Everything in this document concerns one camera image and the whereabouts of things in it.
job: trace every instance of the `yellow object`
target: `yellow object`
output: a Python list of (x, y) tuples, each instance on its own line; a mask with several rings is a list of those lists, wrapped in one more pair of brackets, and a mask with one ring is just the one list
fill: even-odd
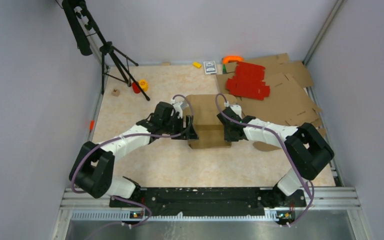
[(199, 63), (199, 62), (196, 62), (196, 61), (194, 61), (193, 63), (192, 63), (192, 65), (194, 65), (196, 68), (198, 68), (198, 69), (200, 69), (201, 68), (201, 63)]
[(148, 82), (145, 79), (139, 81), (139, 86), (144, 92), (148, 90)]

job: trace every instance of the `small wooden cube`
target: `small wooden cube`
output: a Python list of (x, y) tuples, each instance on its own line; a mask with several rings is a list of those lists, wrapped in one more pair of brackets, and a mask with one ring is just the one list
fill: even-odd
[(120, 95), (120, 90), (114, 88), (111, 92), (111, 95), (118, 97)]

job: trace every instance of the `cardboard box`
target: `cardboard box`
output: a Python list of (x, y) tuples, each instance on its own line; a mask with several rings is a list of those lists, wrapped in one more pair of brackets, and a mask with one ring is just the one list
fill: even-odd
[[(235, 96), (226, 94), (225, 97), (230, 104), (236, 104)], [(207, 148), (229, 148), (232, 143), (225, 141), (224, 127), (217, 118), (219, 110), (216, 107), (215, 94), (188, 95), (186, 98), (193, 107), (193, 128), (198, 134), (198, 140), (188, 140), (187, 144), (191, 149)], [(224, 99), (220, 96), (217, 99), (221, 109), (225, 109)], [(189, 107), (183, 110), (184, 115), (190, 115)]]
[[(270, 86), (270, 96), (262, 101), (236, 97), (243, 115), (286, 126), (300, 126), (306, 122), (312, 123), (316, 128), (322, 125), (318, 115), (321, 109), (303, 89), (312, 86), (313, 80), (300, 61), (289, 62), (288, 55), (284, 53), (247, 59), (244, 62), (266, 68), (264, 81)], [(227, 63), (225, 66), (228, 73), (217, 75), (216, 78), (219, 91), (228, 94), (226, 82), (235, 75), (236, 63)], [(323, 136), (326, 135), (325, 129), (320, 128), (319, 132)], [(265, 152), (278, 149), (263, 142), (254, 142), (253, 146)]]

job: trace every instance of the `white wall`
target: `white wall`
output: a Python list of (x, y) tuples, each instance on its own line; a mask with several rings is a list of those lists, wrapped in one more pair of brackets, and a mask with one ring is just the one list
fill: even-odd
[(48, 239), (100, 66), (54, 0), (0, 0), (0, 239)]
[(309, 69), (342, 179), (384, 239), (384, 1), (345, 3)]
[(289, 53), (303, 60), (335, 0), (90, 0), (107, 41), (140, 64)]

